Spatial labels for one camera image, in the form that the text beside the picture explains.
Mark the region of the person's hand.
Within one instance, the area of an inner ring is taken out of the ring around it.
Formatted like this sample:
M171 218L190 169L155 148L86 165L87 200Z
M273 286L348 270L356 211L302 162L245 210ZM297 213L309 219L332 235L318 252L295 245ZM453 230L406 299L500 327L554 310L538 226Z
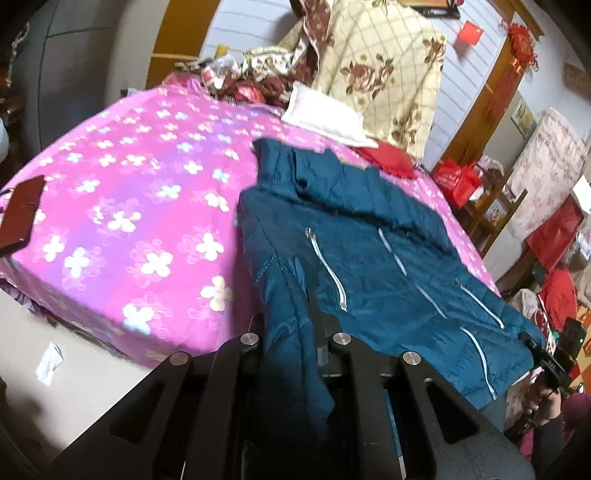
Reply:
M529 387L522 404L535 427L542 427L561 415L562 398L558 391L549 388L538 376Z

